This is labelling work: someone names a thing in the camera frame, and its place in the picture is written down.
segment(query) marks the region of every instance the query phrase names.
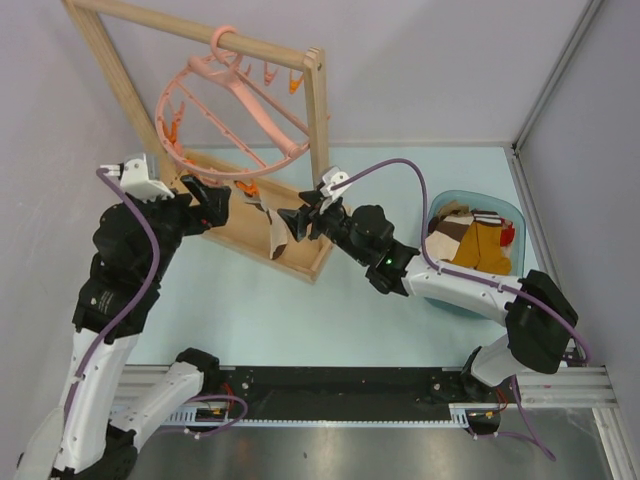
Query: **wooden base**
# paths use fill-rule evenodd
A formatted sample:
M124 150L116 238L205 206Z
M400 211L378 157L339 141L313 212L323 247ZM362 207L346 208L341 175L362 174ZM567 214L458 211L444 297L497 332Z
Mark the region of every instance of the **wooden base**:
M187 150L185 157L199 166L214 167L225 172L240 171L237 167L202 152ZM169 181L163 180L170 188L186 191L180 182L180 176L186 173L188 172L182 171ZM256 185L270 208L297 209L301 205L301 200L298 198L299 190L293 187L268 178L257 178ZM290 237L287 248L280 258L271 260L269 258L269 222L266 215L245 203L235 193L231 195L227 224L224 227L209 230L204 237L309 283L315 283L333 247L332 243L324 237L314 241L305 239L299 243Z

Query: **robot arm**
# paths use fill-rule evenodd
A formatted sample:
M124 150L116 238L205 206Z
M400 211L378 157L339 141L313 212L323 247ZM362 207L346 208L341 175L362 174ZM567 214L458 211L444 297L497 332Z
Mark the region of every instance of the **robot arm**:
M138 451L167 416L197 394L217 388L219 381L215 357L186 350L163 381L109 420L120 375L160 296L160 282L174 253L184 236L227 222L231 190L208 187L185 175L181 180L189 193L176 194L156 178L155 161L146 155L104 168L107 175L118 177L121 189L153 230L159 262L141 300L98 342L141 290L154 257L147 233L124 203L102 215L93 236L98 253L73 316L73 357L60 402L64 430L53 464L53 476L62 479L125 478L119 475L133 468ZM191 205L193 198L198 205ZM78 378L81 362L85 363Z
M525 369L557 371L569 333L539 305L518 295L521 292L539 300L575 326L576 312L548 275L532 270L526 278L498 276L447 262L428 262L418 249L393 237L394 226L379 205L363 205L347 213L342 194L348 179L333 167L316 190L300 193L305 205L278 211L297 241L325 235L367 267L366 277L383 294L442 300L506 327L506 335L476 349L462 371L461 380L471 399L481 400L490 387Z

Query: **yellow cloth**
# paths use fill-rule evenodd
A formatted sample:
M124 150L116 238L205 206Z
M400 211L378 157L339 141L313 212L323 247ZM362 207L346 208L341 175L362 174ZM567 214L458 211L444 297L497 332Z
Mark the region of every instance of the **yellow cloth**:
M502 227L483 225L473 222L456 252L451 263L461 267L475 268L478 271L496 275L508 275L511 272L511 260L502 255L500 234Z

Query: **black motor joint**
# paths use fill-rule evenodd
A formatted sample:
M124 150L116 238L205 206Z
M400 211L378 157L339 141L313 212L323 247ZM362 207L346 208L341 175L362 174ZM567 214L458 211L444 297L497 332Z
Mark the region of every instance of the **black motor joint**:
M301 192L300 198L306 205L297 210L278 210L297 241L325 235L359 264L368 267L366 277L376 290L408 295L402 278L409 261L419 251L393 238L395 227L380 205L362 205L349 215L339 198L320 213L324 197L318 190Z
M157 239L159 264L144 297L109 333L107 343L142 331L151 307L160 296L160 282L182 239L227 223L229 187L210 187L193 175L185 175L181 181L189 193L174 192L173 198L148 202L130 197ZM77 331L88 328L98 333L140 290L154 252L142 224L123 203L104 212L93 243L98 253L93 258L89 280L80 289L73 323Z

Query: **pink hook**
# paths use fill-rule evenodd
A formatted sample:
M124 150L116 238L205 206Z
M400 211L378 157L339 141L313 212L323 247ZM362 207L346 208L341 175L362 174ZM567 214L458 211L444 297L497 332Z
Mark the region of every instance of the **pink hook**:
M268 87L273 82L273 79L276 78L276 74L278 73L278 69L280 67L276 67L273 72L269 71L269 64L264 62L264 84Z
M227 59L218 48L220 37L225 33L237 33L237 30L231 25L223 25L222 27L216 28L216 31L213 32L213 35L211 35L211 52L213 53L213 56L216 57L216 60L218 60L218 62L220 62L222 65L226 65L227 67L229 67L229 70L238 70L238 67L240 67L240 63L242 63L243 55L239 53L236 54L233 62L229 64Z

